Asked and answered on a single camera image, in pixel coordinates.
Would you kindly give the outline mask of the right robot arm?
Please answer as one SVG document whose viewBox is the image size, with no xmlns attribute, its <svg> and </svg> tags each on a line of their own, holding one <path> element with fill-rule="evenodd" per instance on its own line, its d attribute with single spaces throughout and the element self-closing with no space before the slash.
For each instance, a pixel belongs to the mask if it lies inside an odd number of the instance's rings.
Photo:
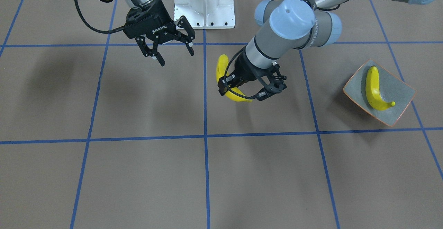
<svg viewBox="0 0 443 229">
<path fill-rule="evenodd" d="M 130 7 L 125 25 L 110 30 L 99 30 L 92 27 L 84 18 L 78 0 L 74 0 L 76 11 L 82 22 L 91 30 L 101 34 L 124 32 L 133 38 L 145 57 L 152 57 L 161 66 L 165 60 L 158 52 L 159 45 L 170 41 L 185 44 L 190 55 L 194 55 L 193 40 L 195 31 L 185 16 L 174 21 L 168 14 L 162 0 L 125 0 Z"/>
</svg>

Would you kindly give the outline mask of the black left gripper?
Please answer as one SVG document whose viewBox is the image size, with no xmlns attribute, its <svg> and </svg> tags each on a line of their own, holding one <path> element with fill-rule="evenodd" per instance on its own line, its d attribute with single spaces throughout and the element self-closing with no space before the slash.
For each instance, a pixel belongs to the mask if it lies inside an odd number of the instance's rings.
<svg viewBox="0 0 443 229">
<path fill-rule="evenodd" d="M 238 87 L 249 81 L 258 80 L 263 88 L 256 93 L 255 98 L 263 101 L 287 88 L 284 83 L 287 77 L 280 74 L 279 68 L 280 65 L 273 65 L 273 63 L 266 69 L 256 67 L 248 59 L 244 47 L 235 60 L 233 73 L 229 76 L 225 76 L 225 74 L 218 75 L 218 92 L 221 96 L 231 93 L 237 97 L 245 97 Z"/>
</svg>

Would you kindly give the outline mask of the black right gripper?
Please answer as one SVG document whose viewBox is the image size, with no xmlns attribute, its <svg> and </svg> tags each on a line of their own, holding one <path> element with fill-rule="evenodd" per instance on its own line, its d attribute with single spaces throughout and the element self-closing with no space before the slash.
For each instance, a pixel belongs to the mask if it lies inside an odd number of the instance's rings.
<svg viewBox="0 0 443 229">
<path fill-rule="evenodd" d="M 165 60 L 157 50 L 160 38 L 155 37 L 155 33 L 160 32 L 160 35 L 165 35 L 165 33 L 168 32 L 177 35 L 178 32 L 176 29 L 179 28 L 185 32 L 179 32 L 179 41 L 185 44 L 189 54 L 193 56 L 194 50 L 192 46 L 193 40 L 195 39 L 193 27 L 185 16 L 180 16 L 174 24 L 162 0 L 151 0 L 150 3 L 141 8 L 131 8 L 126 16 L 123 32 L 128 38 L 135 38 L 137 45 L 145 57 L 152 57 L 164 67 Z M 140 37 L 141 35 L 146 35 L 147 38 L 153 41 L 151 49 L 145 42 L 146 38 Z"/>
</svg>

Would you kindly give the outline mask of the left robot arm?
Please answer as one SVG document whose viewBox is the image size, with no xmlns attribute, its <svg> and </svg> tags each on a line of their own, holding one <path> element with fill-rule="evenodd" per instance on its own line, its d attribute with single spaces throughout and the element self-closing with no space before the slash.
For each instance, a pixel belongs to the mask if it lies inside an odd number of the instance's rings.
<svg viewBox="0 0 443 229">
<path fill-rule="evenodd" d="M 277 60 L 290 49 L 335 43 L 342 32 L 340 18 L 332 13 L 350 0 L 264 0 L 255 10 L 260 26 L 251 41 L 232 59 L 221 55 L 216 79 L 220 95 L 236 102 L 265 100 L 286 89 L 286 76 Z M 426 5 L 434 0 L 391 0 Z"/>
</svg>

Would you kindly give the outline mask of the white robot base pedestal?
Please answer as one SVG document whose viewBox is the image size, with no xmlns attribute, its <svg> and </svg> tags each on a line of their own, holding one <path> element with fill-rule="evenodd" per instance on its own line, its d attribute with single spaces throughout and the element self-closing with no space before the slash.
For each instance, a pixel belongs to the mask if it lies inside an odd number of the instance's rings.
<svg viewBox="0 0 443 229">
<path fill-rule="evenodd" d="M 174 0 L 174 20 L 185 16 L 193 29 L 232 29 L 234 0 Z"/>
</svg>

